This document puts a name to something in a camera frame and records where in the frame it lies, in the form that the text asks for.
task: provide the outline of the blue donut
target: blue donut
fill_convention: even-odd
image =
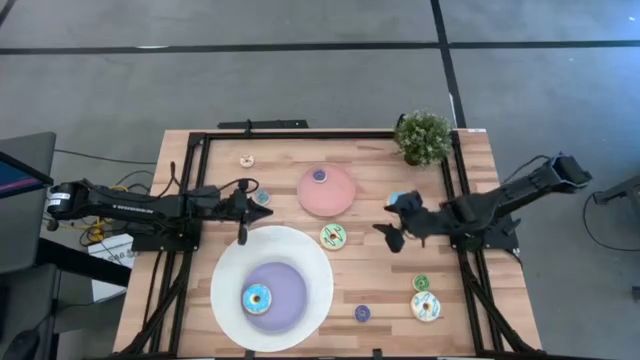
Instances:
[[[271,291],[261,284],[254,284],[242,294],[242,306],[249,313],[262,314],[271,306]]]

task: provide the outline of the pink cover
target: pink cover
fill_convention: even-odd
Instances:
[[[327,173],[324,183],[313,181],[313,172]],[[336,216],[351,206],[356,197],[356,184],[346,171],[332,164],[309,168],[298,182],[298,201],[308,212],[317,216]]]

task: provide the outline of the purple disc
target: purple disc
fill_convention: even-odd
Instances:
[[[260,315],[244,312],[254,326],[280,332],[291,329],[300,320],[307,306],[307,287],[294,268],[281,262],[260,265],[245,279],[242,293],[253,284],[262,284],[271,291],[269,310]]]

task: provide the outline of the large white bowl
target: large white bowl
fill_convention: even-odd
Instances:
[[[307,288],[308,302],[302,318],[282,333],[267,333],[253,326],[240,302],[247,276],[269,262],[292,266]],[[233,342],[254,351],[281,351],[302,342],[322,324],[332,300],[333,272],[329,259],[311,237],[286,226],[251,230],[244,246],[237,241],[229,245],[211,279],[211,308],[216,321]]]

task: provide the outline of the plant pot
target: plant pot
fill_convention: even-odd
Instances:
[[[406,162],[407,164],[409,164],[410,166],[418,166],[420,165],[420,162],[417,160],[414,160],[413,158],[411,158],[410,156],[408,156],[407,154],[404,154],[404,162]]]

